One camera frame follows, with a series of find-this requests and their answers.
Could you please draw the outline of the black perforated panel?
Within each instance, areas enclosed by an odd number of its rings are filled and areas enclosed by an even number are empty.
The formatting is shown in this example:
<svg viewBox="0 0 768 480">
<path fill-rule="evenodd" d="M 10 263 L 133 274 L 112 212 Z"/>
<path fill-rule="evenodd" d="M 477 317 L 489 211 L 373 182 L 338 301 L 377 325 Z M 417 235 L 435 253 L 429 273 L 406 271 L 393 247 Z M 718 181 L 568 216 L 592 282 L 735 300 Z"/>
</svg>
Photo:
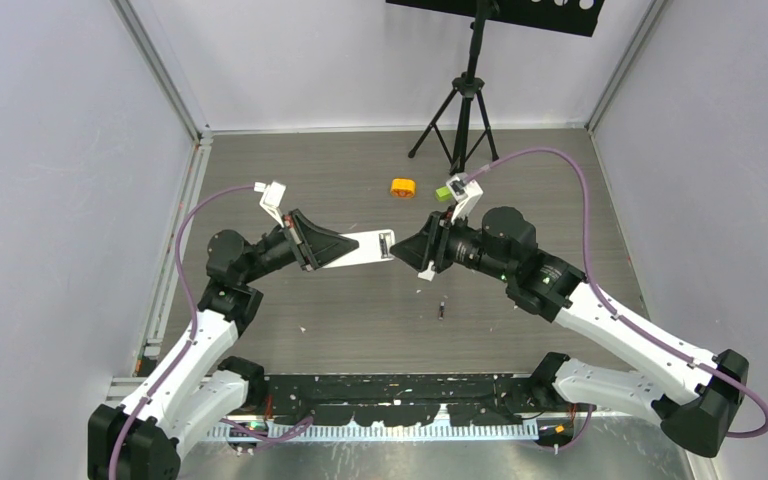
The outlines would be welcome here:
<svg viewBox="0 0 768 480">
<path fill-rule="evenodd" d="M 583 37 L 593 36 L 605 4 L 603 0 L 387 0 L 386 3 Z"/>
</svg>

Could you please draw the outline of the black tripod stand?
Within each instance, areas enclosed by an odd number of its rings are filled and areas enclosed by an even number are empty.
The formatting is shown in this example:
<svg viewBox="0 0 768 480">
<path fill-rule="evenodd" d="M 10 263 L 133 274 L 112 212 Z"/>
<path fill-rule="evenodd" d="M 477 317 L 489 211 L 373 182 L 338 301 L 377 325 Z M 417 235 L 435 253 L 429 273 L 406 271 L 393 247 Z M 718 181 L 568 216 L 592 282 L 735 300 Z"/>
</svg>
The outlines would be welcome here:
<svg viewBox="0 0 768 480">
<path fill-rule="evenodd" d="M 467 161 L 471 158 L 477 147 L 486 139 L 490 148 L 491 161 L 500 159 L 496 142 L 490 125 L 486 103 L 483 95 L 485 82 L 476 75 L 477 64 L 480 56 L 483 36 L 487 21 L 499 12 L 497 1 L 482 0 L 476 2 L 476 13 L 471 23 L 471 39 L 466 70 L 451 82 L 451 90 L 443 101 L 427 127 L 420 135 L 413 147 L 408 151 L 407 157 L 413 159 L 418 150 L 431 132 L 434 132 L 440 142 L 444 154 L 450 164 L 449 173 L 463 173 Z M 454 145 L 449 148 L 442 136 L 438 122 L 456 95 L 461 98 L 458 121 L 455 130 Z M 469 148 L 469 131 L 471 121 L 472 103 L 478 101 L 478 108 L 483 122 L 483 130 L 478 139 Z"/>
</svg>

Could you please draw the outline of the green block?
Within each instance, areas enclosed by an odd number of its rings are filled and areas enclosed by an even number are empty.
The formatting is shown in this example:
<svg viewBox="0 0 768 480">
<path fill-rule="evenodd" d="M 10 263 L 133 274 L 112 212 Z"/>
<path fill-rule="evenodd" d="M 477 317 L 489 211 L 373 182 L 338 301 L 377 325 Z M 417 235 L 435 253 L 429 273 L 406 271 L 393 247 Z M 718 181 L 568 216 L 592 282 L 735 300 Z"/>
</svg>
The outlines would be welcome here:
<svg viewBox="0 0 768 480">
<path fill-rule="evenodd" d="M 446 187 L 440 187 L 435 190 L 435 198 L 440 202 L 448 201 L 452 197 L 450 190 Z"/>
</svg>

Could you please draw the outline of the white battery cover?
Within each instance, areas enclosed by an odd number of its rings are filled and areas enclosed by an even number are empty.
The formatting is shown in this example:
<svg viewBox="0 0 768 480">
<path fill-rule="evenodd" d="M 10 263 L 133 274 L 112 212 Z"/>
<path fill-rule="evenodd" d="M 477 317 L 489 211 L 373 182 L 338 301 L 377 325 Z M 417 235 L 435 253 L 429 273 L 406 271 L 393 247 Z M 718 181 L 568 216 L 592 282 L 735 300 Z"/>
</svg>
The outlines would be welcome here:
<svg viewBox="0 0 768 480">
<path fill-rule="evenodd" d="M 417 274 L 419 279 L 431 282 L 436 275 L 434 262 L 430 262 L 428 266 Z"/>
</svg>

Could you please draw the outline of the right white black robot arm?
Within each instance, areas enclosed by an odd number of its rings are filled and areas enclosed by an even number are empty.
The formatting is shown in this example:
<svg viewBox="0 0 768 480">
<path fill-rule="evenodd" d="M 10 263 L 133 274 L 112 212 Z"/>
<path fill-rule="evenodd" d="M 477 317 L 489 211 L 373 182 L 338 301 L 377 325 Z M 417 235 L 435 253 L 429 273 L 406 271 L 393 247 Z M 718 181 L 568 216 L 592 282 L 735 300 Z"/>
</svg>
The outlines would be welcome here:
<svg viewBox="0 0 768 480">
<path fill-rule="evenodd" d="M 749 362 L 685 342 L 615 301 L 584 272 L 538 246 L 536 229 L 509 206 L 489 210 L 480 228 L 454 211 L 434 211 L 391 254 L 422 276 L 457 264 L 504 282 L 521 310 L 583 335 L 632 371 L 588 366 L 551 352 L 534 371 L 531 397 L 544 410 L 563 403 L 607 407 L 660 427 L 696 455 L 719 454 L 743 402 Z"/>
</svg>

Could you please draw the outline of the orange yellow plastic object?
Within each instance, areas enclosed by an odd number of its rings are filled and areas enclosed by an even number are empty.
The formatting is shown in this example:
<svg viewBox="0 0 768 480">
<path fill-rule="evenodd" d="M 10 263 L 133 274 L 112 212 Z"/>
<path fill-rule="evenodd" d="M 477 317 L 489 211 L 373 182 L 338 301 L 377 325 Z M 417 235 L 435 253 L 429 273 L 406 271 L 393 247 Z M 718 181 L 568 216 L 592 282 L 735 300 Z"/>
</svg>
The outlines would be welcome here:
<svg viewBox="0 0 768 480">
<path fill-rule="evenodd" d="M 390 184 L 390 194 L 397 198 L 414 198 L 417 184 L 409 178 L 394 178 Z"/>
</svg>

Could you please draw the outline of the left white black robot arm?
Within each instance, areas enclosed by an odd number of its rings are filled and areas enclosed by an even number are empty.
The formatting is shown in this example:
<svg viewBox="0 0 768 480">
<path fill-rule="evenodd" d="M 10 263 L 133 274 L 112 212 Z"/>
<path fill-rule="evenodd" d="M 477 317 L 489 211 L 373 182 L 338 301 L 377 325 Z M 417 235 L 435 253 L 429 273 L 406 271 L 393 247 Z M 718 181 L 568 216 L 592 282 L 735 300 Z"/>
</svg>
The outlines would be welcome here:
<svg viewBox="0 0 768 480">
<path fill-rule="evenodd" d="M 208 283 L 188 328 L 152 374 L 119 405 L 88 420 L 91 479 L 174 479 L 192 448 L 231 411 L 258 412 L 267 398 L 261 365 L 227 351 L 253 322 L 263 294 L 252 282 L 297 263 L 305 272 L 354 253 L 359 240 L 300 211 L 255 243 L 222 230 L 208 243 Z"/>
</svg>

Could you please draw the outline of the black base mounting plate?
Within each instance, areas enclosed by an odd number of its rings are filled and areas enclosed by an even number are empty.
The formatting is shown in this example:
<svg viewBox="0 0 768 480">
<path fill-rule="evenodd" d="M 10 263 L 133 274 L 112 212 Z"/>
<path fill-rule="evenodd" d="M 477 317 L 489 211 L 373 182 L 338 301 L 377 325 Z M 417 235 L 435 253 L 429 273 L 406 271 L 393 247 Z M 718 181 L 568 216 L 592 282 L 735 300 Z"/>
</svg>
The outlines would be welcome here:
<svg viewBox="0 0 768 480">
<path fill-rule="evenodd" d="M 506 426 L 544 413 L 584 413 L 527 376 L 514 374 L 269 375 L 252 400 L 232 410 L 294 425 Z"/>
</svg>

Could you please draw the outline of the aluminium frame rail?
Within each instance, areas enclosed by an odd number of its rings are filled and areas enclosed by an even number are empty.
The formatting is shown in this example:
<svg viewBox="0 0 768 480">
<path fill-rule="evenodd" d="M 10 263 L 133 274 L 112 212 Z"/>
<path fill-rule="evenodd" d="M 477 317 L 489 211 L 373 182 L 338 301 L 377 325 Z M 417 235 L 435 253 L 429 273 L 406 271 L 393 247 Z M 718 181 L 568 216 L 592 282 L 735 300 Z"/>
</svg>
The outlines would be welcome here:
<svg viewBox="0 0 768 480">
<path fill-rule="evenodd" d="M 207 435 L 218 428 L 226 428 L 231 411 Z M 506 426 L 452 426 L 446 417 L 438 418 L 427 426 L 386 427 L 379 423 L 371 427 L 362 427 L 355 423 L 347 426 L 316 426 L 313 419 L 307 417 L 294 425 L 279 425 L 264 417 L 240 414 L 244 423 L 231 429 L 234 436 L 248 436 L 259 441 L 279 439 L 299 441 L 398 441 L 398 440 L 449 440 L 449 439 L 525 439 L 538 440 L 540 431 L 538 415 L 521 421 L 516 425 Z"/>
</svg>

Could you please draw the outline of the white remote control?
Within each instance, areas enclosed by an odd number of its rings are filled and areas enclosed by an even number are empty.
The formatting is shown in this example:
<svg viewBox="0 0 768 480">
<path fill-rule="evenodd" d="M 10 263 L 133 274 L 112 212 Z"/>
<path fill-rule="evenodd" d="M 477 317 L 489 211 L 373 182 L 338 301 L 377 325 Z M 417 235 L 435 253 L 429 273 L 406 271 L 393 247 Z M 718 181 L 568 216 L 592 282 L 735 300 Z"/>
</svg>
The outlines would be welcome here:
<svg viewBox="0 0 768 480">
<path fill-rule="evenodd" d="M 384 234 L 388 244 L 388 256 L 383 258 L 379 246 L 379 235 Z M 346 255 L 324 266 L 325 269 L 350 267 L 356 265 L 389 262 L 394 259 L 390 248 L 396 243 L 396 235 L 392 229 L 368 230 L 355 233 L 341 233 L 341 236 L 358 243 L 358 247 Z"/>
</svg>

